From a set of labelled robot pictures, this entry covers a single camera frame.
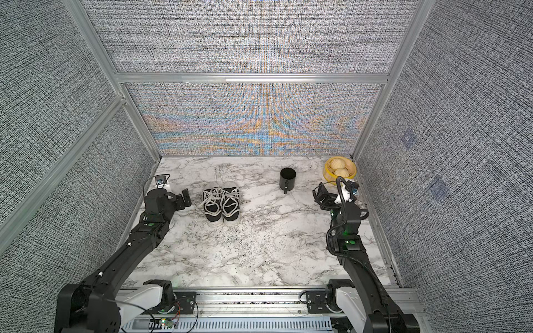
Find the upper steamed bun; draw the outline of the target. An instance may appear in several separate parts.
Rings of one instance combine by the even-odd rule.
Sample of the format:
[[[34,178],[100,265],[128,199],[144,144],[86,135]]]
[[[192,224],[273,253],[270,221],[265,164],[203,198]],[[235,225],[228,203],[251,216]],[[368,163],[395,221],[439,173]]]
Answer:
[[[330,161],[330,168],[335,171],[337,169],[345,169],[346,163],[342,158],[333,158]]]

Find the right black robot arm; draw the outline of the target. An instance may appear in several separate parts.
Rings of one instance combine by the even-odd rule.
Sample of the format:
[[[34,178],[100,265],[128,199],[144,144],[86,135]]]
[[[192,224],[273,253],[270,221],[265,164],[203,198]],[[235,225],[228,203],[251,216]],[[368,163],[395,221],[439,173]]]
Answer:
[[[420,332],[418,320],[393,301],[373,270],[359,227],[369,217],[353,193],[359,185],[339,176],[337,194],[319,183],[312,190],[313,199],[322,210],[330,212],[326,232],[326,250],[339,261],[349,278],[330,280],[326,285],[326,305],[332,312],[343,313],[354,332]]]

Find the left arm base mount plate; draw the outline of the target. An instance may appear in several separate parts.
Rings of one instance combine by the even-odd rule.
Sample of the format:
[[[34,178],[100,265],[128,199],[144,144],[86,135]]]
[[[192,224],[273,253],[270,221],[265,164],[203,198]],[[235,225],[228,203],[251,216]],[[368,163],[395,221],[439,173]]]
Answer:
[[[195,291],[175,291],[174,299],[170,300],[168,295],[163,294],[159,304],[148,307],[145,315],[176,315],[193,314],[196,309],[197,293]]]

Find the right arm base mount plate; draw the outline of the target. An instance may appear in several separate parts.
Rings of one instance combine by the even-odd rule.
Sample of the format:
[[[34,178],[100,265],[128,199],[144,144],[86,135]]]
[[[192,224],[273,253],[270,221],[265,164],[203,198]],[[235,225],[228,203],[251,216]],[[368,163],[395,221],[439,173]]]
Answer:
[[[327,303],[327,294],[325,291],[304,291],[301,296],[308,309],[309,314],[332,314],[333,311]]]

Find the aluminium front rail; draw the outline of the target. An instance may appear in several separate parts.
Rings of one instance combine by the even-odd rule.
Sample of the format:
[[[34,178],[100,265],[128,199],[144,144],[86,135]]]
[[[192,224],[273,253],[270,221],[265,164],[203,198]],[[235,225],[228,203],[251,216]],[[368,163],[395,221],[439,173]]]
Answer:
[[[301,296],[304,291],[326,291],[326,285],[321,287],[308,288],[266,288],[266,289],[175,289],[172,292],[163,291],[161,286],[156,284],[147,284],[136,290],[123,290],[117,298],[117,309],[132,309],[135,313],[145,315],[148,307],[159,304],[163,294],[168,295],[170,300],[174,299],[175,291],[195,291],[197,293],[196,309],[209,316],[223,314],[238,314],[243,316],[245,313],[266,313],[266,314],[309,314],[308,309]],[[391,288],[386,289],[393,301],[408,314],[415,316],[425,316],[426,312],[420,303],[414,289]],[[176,315],[152,315],[147,316],[165,316],[168,319],[177,319],[180,316],[191,314]]]

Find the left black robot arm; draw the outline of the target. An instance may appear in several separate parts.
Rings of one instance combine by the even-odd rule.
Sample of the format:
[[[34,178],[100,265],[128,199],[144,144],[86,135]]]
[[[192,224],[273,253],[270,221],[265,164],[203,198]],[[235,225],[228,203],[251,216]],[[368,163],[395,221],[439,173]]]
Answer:
[[[120,332],[136,316],[176,308],[172,283],[149,280],[124,299],[121,286],[170,230],[174,212],[191,206],[188,190],[173,194],[156,188],[144,197],[145,211],[125,243],[99,269],[58,294],[55,332]]]

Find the black canvas sneaker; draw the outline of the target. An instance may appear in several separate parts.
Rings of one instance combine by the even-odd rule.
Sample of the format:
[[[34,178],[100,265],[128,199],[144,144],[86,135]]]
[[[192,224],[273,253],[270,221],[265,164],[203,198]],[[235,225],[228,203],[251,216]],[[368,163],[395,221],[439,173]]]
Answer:
[[[240,190],[234,183],[222,187],[222,216],[227,226],[236,226],[242,217]]]
[[[201,206],[210,227],[216,228],[222,225],[222,196],[220,187],[212,187],[203,190]]]

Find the black metal mug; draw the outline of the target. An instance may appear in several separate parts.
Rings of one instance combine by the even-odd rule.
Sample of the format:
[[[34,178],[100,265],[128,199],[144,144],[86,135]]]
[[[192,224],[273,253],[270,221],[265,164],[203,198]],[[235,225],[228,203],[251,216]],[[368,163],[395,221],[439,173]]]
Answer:
[[[294,189],[296,182],[296,171],[293,168],[283,168],[280,171],[280,180],[279,186],[284,194],[288,194],[291,190]]]

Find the yellow bamboo steamer basket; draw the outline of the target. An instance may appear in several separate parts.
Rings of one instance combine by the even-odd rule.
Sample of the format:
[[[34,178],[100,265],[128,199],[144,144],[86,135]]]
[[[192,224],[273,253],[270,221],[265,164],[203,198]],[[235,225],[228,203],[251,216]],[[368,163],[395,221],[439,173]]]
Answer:
[[[342,156],[329,158],[323,168],[323,177],[327,182],[334,182],[338,176],[353,180],[358,173],[355,163]]]

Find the steamed bun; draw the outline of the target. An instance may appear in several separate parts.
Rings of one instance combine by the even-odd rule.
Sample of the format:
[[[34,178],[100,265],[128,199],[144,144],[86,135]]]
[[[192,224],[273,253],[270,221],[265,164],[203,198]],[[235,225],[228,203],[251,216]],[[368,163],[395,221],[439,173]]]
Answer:
[[[335,171],[337,169],[345,169],[346,163],[342,158],[333,158],[330,161],[330,168]]]
[[[338,168],[334,170],[334,175],[336,175],[337,177],[349,178],[351,173],[346,168]]]

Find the lower steamed bun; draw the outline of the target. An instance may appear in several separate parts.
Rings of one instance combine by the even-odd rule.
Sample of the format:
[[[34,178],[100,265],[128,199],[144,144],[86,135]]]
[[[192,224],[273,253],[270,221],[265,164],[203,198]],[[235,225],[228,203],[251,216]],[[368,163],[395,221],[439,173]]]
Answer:
[[[334,170],[334,175],[336,175],[337,177],[349,178],[351,173],[346,168],[338,168]]]

